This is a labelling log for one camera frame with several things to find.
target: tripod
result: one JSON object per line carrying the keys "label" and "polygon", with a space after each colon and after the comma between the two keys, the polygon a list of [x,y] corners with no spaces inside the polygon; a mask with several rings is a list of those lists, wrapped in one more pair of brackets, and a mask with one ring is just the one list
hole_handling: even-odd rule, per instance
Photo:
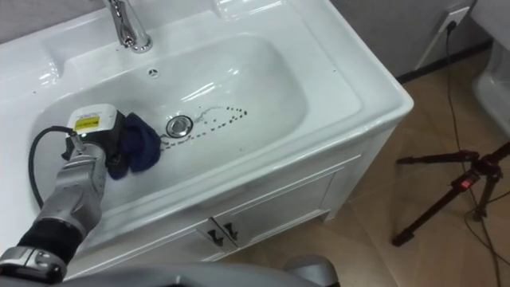
{"label": "tripod", "polygon": [[442,155],[428,155],[423,157],[406,157],[397,160],[397,164],[414,164],[414,163],[471,163],[471,168],[463,175],[456,178],[451,183],[451,189],[435,204],[433,204],[424,214],[416,219],[411,225],[405,228],[400,234],[395,236],[391,243],[394,246],[402,246],[414,238],[414,231],[425,224],[437,212],[439,212],[448,203],[454,200],[459,194],[467,191],[482,176],[486,176],[484,191],[480,197],[480,202],[475,208],[473,219],[480,221],[482,217],[487,217],[487,203],[489,202],[494,187],[503,177],[499,162],[510,155],[510,143],[504,144],[492,154],[485,155],[480,158],[480,154],[475,151],[459,151]]}

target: cabinet handle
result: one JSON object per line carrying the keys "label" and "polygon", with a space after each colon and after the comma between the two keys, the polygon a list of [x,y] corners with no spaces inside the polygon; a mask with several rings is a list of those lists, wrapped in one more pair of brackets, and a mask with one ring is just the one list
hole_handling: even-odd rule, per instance
{"label": "cabinet handle", "polygon": [[232,223],[227,223],[225,224],[223,227],[225,227],[225,229],[227,231],[229,231],[229,235],[230,237],[233,239],[233,240],[236,240],[237,241],[237,231],[234,231],[233,229],[233,224]]}
{"label": "cabinet handle", "polygon": [[213,239],[214,244],[218,247],[223,247],[223,238],[219,238],[216,235],[216,230],[211,230],[207,234]]}

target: cabinet door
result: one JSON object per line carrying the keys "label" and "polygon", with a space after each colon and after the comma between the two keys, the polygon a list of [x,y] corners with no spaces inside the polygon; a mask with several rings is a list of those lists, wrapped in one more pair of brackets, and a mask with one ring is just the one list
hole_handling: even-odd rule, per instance
{"label": "cabinet door", "polygon": [[141,251],[115,267],[212,261],[236,249],[223,231],[207,219],[169,238],[153,242],[149,250]]}
{"label": "cabinet door", "polygon": [[215,216],[214,221],[237,246],[253,244],[322,214],[320,204],[332,177],[327,175],[283,194],[248,202]]}

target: gray wall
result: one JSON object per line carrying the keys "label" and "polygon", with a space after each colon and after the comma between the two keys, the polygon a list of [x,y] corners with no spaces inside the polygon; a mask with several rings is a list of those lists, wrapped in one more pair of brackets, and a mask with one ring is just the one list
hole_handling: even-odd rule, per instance
{"label": "gray wall", "polygon": [[[471,0],[331,0],[395,75],[411,71],[434,37],[445,10]],[[0,0],[0,43],[104,7],[101,0]],[[488,39],[470,18],[452,36],[457,52]],[[427,63],[445,56],[442,38]]]}

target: sink countertop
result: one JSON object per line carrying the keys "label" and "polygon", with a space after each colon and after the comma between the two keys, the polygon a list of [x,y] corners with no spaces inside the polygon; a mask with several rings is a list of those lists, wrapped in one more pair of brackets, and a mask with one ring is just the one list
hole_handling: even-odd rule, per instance
{"label": "sink countertop", "polygon": [[[412,109],[406,91],[328,0],[251,0],[244,4],[236,0],[226,4],[197,0],[179,2],[175,5],[182,7],[177,8],[171,6],[173,3],[139,1],[135,6],[155,43],[152,51],[142,55],[118,46],[106,10],[0,45],[0,133],[4,139],[0,147],[0,227],[9,231],[0,237],[0,252],[18,242],[38,213],[26,171],[29,146],[38,132],[34,128],[37,117],[58,100],[163,54],[179,55],[235,35],[259,37],[282,55],[308,100],[344,93],[346,104],[336,101],[332,107],[327,100],[316,100],[308,105],[310,111],[302,125],[281,141],[171,187],[171,197],[169,191],[160,191],[136,204],[106,210],[104,218],[108,220],[100,223],[96,228],[100,233],[88,238],[86,246],[385,128]],[[164,8],[177,12],[165,14],[161,12]],[[176,42],[190,44],[172,46]],[[325,73],[330,66],[331,75]],[[302,133],[306,128],[319,127],[319,121],[324,128]],[[125,218],[128,211],[137,220]]]}

